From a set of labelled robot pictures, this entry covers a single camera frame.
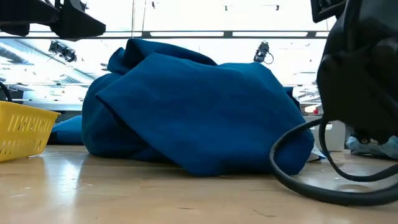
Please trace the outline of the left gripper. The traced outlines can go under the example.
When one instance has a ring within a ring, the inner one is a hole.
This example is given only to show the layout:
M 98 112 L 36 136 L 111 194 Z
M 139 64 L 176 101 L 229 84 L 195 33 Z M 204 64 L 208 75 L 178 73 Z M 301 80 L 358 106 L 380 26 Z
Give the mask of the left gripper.
M 61 39 L 80 40 L 102 35 L 106 25 L 88 15 L 81 0 L 55 0 L 54 6 L 41 0 L 1 0 L 1 31 L 26 36 L 30 24 L 50 24 Z

